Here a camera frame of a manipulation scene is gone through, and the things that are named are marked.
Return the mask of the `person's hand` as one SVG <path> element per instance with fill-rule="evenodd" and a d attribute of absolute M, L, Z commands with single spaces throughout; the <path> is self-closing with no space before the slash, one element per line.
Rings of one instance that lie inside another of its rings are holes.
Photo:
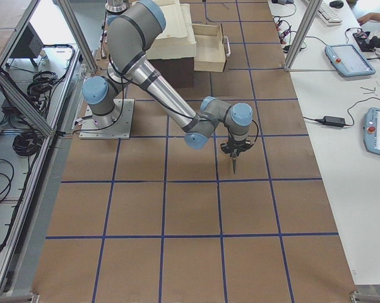
<path fill-rule="evenodd" d="M 369 21 L 380 22 L 380 13 L 374 13 L 374 12 L 367 13 L 366 15 L 361 16 L 360 18 L 357 19 L 357 22 L 359 23 L 359 25 L 363 25 Z"/>

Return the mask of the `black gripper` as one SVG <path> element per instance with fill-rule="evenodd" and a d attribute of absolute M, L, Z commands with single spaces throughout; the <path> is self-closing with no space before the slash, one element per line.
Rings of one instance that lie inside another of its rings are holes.
<path fill-rule="evenodd" d="M 220 144 L 221 151 L 227 155 L 239 155 L 241 152 L 246 152 L 251 147 L 252 143 L 249 140 L 236 141 L 231 138 Z"/>

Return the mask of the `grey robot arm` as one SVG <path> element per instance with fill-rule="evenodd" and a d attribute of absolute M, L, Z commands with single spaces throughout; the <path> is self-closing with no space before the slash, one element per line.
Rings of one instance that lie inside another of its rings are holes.
<path fill-rule="evenodd" d="M 128 81 L 164 107 L 167 115 L 184 131 L 184 140 L 191 148 L 204 147 L 217 126 L 223 124 L 229 137 L 221 145 L 222 151 L 235 158 L 249 150 L 253 143 L 247 138 L 252 123 L 252 108 L 248 104 L 230 105 L 208 96 L 201 104 L 201 112 L 197 113 L 147 60 L 146 51 L 165 27 L 163 12 L 153 1 L 138 1 L 109 25 L 107 75 L 93 76 L 82 86 L 82 94 L 98 128 L 118 118 L 114 98 L 121 92 L 118 84 Z"/>

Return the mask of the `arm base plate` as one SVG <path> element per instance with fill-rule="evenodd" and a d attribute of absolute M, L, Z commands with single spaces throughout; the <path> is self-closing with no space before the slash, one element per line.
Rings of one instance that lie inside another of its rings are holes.
<path fill-rule="evenodd" d="M 114 99 L 114 110 L 106 116 L 92 114 L 87 105 L 86 116 L 82 122 L 79 137 L 82 140 L 128 140 L 131 135 L 131 126 L 134 113 L 134 99 Z"/>

